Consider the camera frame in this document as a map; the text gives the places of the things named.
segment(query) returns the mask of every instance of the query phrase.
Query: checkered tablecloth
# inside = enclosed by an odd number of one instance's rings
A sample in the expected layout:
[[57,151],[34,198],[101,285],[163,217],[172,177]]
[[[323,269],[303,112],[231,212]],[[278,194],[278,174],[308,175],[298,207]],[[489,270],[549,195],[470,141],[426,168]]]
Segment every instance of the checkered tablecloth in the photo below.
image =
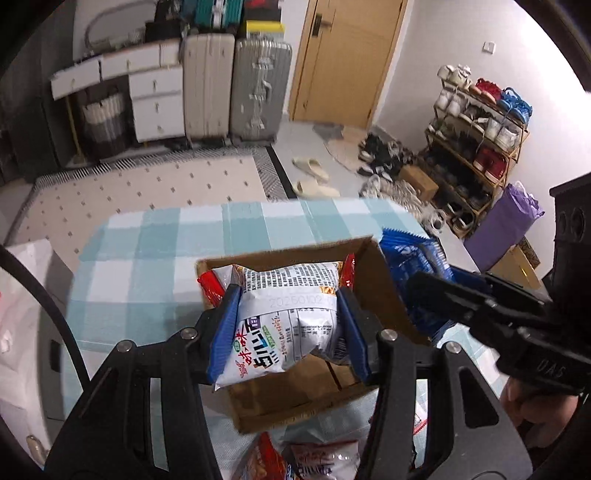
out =
[[[115,215],[95,232],[80,255],[67,321],[92,375],[119,340],[130,339],[138,345],[161,342],[195,324],[203,311],[196,260],[365,235],[379,239],[383,228],[426,236],[401,206],[381,199],[227,203]],[[446,339],[451,336],[500,391],[502,379],[494,370],[490,350],[462,328]],[[64,364],[64,404],[69,413],[81,389],[67,355]],[[152,422],[158,431],[157,382],[153,390]],[[219,405],[219,396],[213,399],[205,387],[202,395],[216,456],[224,477],[229,478],[252,436],[237,434],[227,410]],[[422,388],[417,401],[426,404]],[[366,427],[374,402],[375,395],[370,394],[344,407],[338,422],[326,413],[298,429],[318,430],[315,438],[319,440],[347,436]],[[343,422],[343,415],[349,421]],[[290,437],[290,432],[274,433]],[[155,460],[163,466],[161,435],[153,437]]]

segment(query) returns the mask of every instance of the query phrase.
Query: door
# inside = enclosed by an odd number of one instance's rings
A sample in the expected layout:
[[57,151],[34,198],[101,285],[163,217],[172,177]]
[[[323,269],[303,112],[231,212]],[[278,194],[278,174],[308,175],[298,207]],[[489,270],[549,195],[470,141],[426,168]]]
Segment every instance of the door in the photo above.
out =
[[402,0],[317,0],[294,120],[367,126],[401,10]]

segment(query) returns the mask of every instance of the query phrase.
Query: purple bag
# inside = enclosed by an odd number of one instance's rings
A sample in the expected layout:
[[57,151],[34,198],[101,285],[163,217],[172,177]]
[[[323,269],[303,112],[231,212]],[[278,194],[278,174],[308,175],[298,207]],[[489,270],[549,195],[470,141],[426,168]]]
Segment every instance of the purple bag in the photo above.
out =
[[510,183],[464,247],[478,269],[485,272],[519,243],[543,214],[545,211],[533,196]]

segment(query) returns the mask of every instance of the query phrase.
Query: red shoe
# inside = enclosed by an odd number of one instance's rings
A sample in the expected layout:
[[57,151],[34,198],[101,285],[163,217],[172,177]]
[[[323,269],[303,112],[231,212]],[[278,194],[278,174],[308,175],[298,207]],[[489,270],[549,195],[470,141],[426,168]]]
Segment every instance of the red shoe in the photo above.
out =
[[490,159],[490,165],[486,169],[484,173],[485,177],[489,179],[492,183],[498,183],[503,178],[507,170],[507,161],[506,159],[499,155],[497,152],[490,151],[488,155]]
[[476,82],[476,88],[480,89],[484,98],[495,105],[496,101],[501,99],[501,88],[496,83],[480,78]]
[[486,171],[491,164],[489,152],[492,152],[490,148],[482,147],[472,163],[481,172]]

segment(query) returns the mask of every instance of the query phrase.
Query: hand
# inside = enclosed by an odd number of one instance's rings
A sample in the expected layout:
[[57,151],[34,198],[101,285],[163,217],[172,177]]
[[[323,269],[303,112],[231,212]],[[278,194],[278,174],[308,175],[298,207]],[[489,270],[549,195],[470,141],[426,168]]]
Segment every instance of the hand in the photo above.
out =
[[501,393],[501,405],[515,427],[524,420],[534,424],[525,435],[527,448],[551,445],[568,425],[577,409],[578,397],[536,395],[535,389],[510,378]]

